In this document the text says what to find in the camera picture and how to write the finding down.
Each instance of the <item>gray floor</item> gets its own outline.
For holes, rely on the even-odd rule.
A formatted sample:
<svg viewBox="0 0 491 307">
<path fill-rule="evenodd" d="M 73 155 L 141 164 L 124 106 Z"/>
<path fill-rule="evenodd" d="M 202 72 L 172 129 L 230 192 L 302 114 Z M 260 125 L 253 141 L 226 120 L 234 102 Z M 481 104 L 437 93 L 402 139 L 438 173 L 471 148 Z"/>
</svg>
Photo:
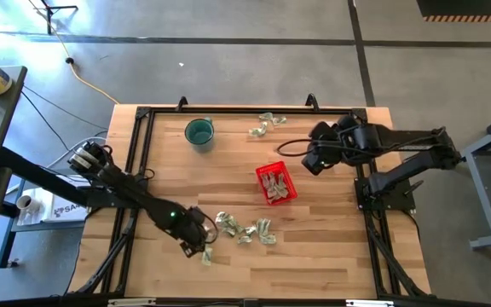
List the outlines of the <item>gray floor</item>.
<svg viewBox="0 0 491 307">
<path fill-rule="evenodd" d="M 61 11 L 62 32 L 133 37 L 353 37 L 345 0 L 114 0 L 76 3 Z M 491 24 L 430 24 L 414 0 L 356 0 L 365 39 L 491 41 Z M 27 1 L 0 0 L 0 31 L 44 33 Z M 355 47 L 70 43 L 90 82 L 122 103 L 302 104 L 309 92 L 323 105 L 365 106 Z M 367 48 L 377 106 L 390 107 L 396 128 L 448 128 L 458 148 L 491 123 L 491 49 Z M 58 43 L 0 36 L 0 65 L 25 65 L 26 85 L 74 113 L 107 126 L 112 103 L 77 82 Z M 100 129 L 34 102 L 68 146 Z M 64 149 L 26 102 L 20 101 L 6 146 L 46 165 Z M 430 284 L 442 298 L 491 303 L 491 248 L 472 252 L 468 240 L 488 235 L 465 165 L 428 171 L 416 190 Z M 0 244 L 5 221 L 0 221 Z M 19 234 L 0 270 L 0 299 L 62 294 L 77 256 L 80 230 Z"/>
</svg>

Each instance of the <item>teal mug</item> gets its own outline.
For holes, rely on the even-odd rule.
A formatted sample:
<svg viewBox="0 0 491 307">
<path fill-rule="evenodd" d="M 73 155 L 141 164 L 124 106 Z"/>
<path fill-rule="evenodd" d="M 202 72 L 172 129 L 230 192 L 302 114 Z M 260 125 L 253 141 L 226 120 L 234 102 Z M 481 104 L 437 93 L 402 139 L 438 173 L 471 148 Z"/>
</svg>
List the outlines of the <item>teal mug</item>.
<svg viewBox="0 0 491 307">
<path fill-rule="evenodd" d="M 194 150 L 205 153 L 213 148 L 214 132 L 210 118 L 195 119 L 185 128 L 185 137 L 193 144 Z"/>
</svg>

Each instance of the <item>red basket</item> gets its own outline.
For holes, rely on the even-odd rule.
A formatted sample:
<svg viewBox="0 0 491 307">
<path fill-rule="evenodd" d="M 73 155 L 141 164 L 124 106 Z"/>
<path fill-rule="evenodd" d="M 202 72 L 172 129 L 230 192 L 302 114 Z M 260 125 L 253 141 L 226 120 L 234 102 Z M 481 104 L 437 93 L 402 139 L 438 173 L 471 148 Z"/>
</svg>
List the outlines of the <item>red basket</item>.
<svg viewBox="0 0 491 307">
<path fill-rule="evenodd" d="M 257 180 L 259 182 L 259 185 L 263 190 L 264 199 L 266 200 L 267 204 L 269 204 L 269 206 L 279 205 L 283 202 L 297 198 L 297 191 L 293 186 L 293 182 L 291 181 L 291 176 L 289 176 L 289 172 L 287 171 L 286 165 L 283 163 L 283 161 L 276 162 L 271 165 L 261 166 L 257 168 L 255 172 L 257 173 Z M 283 181 L 287 186 L 287 191 L 289 191 L 289 194 L 287 195 L 286 198 L 273 201 L 272 204 L 269 203 L 269 197 L 266 189 L 263 186 L 263 178 L 261 177 L 261 175 L 268 174 L 270 172 L 273 172 L 276 178 L 278 178 L 280 173 L 283 173 Z"/>
</svg>

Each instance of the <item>wooden tabletop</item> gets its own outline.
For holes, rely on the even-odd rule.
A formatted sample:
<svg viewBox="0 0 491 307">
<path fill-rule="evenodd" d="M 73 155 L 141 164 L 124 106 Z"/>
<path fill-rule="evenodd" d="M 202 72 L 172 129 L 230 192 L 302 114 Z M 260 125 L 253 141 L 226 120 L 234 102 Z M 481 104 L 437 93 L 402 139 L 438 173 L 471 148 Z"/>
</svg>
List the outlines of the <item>wooden tabletop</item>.
<svg viewBox="0 0 491 307">
<path fill-rule="evenodd" d="M 109 128 L 107 144 L 113 147 L 115 163 L 123 168 L 137 107 L 116 106 Z M 371 123 L 392 126 L 388 108 L 371 107 L 367 115 Z M 213 120 L 215 147 L 200 154 L 191 149 L 183 130 L 192 119 L 205 116 Z M 265 246 L 254 237 L 251 244 L 237 245 L 236 239 L 221 234 L 212 245 L 208 267 L 200 262 L 201 255 L 186 258 L 178 242 L 158 230 L 142 211 L 126 296 L 375 298 L 365 223 L 356 209 L 355 168 L 337 165 L 315 177 L 301 165 L 301 158 L 274 152 L 285 141 L 305 138 L 322 120 L 334 122 L 338 116 L 289 115 L 286 124 L 270 124 L 265 136 L 253 137 L 248 130 L 260 125 L 256 114 L 157 114 L 147 162 L 156 176 L 149 182 L 149 191 L 186 207 L 199 206 L 211 217 L 228 212 L 244 226 L 260 217 L 269 218 L 269 233 L 276 235 L 277 243 Z M 305 148 L 301 143 L 286 151 Z M 255 169 L 280 160 L 286 163 L 298 197 L 280 206 L 267 206 Z M 381 171 L 400 162 L 398 153 L 377 159 Z M 114 216 L 114 209 L 103 209 L 86 222 L 70 291 L 81 287 L 107 255 Z M 429 292 L 413 222 L 401 212 L 389 211 L 388 223 L 396 258 L 417 285 Z M 116 264 L 113 283 L 118 279 L 120 258 Z M 384 284 L 390 288 L 385 262 L 381 267 Z"/>
</svg>

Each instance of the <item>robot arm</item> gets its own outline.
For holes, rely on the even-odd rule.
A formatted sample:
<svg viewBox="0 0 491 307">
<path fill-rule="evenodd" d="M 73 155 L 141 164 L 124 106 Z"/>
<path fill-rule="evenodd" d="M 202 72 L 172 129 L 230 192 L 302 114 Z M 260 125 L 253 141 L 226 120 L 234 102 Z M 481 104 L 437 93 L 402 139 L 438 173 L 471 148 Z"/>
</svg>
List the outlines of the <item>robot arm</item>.
<svg viewBox="0 0 491 307">
<path fill-rule="evenodd" d="M 391 171 L 373 173 L 368 178 L 368 193 L 372 196 L 389 191 L 422 171 L 453 169 L 460 159 L 444 128 L 391 130 L 383 125 L 357 123 L 347 116 L 332 126 L 320 122 L 309 137 L 302 163 L 316 176 L 340 162 L 358 166 L 389 152 L 419 152 Z"/>
<path fill-rule="evenodd" d="M 69 160 L 70 167 L 92 182 L 94 188 L 84 188 L 90 207 L 125 207 L 145 209 L 154 224 L 176 240 L 192 257 L 203 252 L 208 231 L 206 215 L 198 208 L 186 209 L 180 204 L 152 196 L 145 188 L 143 176 L 132 176 L 118 168 L 111 157 L 111 148 L 94 142 L 85 143 Z"/>
</svg>

